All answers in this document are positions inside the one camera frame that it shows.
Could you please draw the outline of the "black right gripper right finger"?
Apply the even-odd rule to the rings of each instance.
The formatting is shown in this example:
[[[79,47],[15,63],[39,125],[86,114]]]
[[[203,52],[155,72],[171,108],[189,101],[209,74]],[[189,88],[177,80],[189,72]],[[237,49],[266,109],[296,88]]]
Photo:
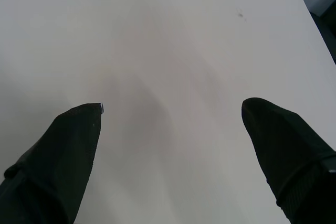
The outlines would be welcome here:
[[[298,114],[242,103],[243,124],[276,204],[291,224],[336,224],[336,151]]]

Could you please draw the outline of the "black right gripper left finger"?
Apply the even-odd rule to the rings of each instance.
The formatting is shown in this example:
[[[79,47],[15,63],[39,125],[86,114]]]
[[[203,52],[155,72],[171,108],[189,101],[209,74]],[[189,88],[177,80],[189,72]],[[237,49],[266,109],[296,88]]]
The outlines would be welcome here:
[[[101,103],[57,116],[4,173],[0,224],[74,224],[101,132]]]

